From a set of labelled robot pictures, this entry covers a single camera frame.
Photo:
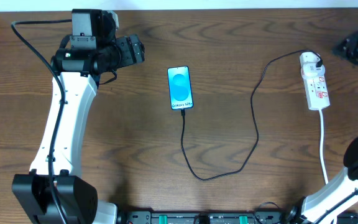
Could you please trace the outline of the blue smartphone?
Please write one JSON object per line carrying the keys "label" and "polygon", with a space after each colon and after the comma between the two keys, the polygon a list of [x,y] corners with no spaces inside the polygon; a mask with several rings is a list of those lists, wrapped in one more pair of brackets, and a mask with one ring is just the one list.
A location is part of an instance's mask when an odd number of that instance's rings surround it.
{"label": "blue smartphone", "polygon": [[170,106],[172,110],[185,110],[194,106],[188,66],[167,69]]}

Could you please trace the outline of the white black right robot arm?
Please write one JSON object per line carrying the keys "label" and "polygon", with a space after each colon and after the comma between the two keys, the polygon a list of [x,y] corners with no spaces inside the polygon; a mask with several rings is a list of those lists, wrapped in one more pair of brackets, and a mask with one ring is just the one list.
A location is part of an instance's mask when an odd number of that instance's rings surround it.
{"label": "white black right robot arm", "polygon": [[[358,31],[333,48],[334,55],[358,66]],[[330,105],[325,67],[312,52],[300,55],[308,108],[321,113]],[[285,223],[331,223],[340,213],[358,202],[358,137],[348,146],[344,167],[316,193],[303,198],[287,215]]]}

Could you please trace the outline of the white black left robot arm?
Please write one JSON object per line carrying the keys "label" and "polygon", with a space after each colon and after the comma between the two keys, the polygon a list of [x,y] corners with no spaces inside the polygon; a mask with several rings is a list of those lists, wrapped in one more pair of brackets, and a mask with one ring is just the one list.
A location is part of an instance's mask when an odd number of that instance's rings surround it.
{"label": "white black left robot arm", "polygon": [[116,37],[113,11],[74,9],[70,20],[71,34],[45,62],[53,92],[42,142],[12,192],[32,223],[117,223],[117,206],[81,178],[81,150],[101,75],[142,63],[144,45],[135,34]]}

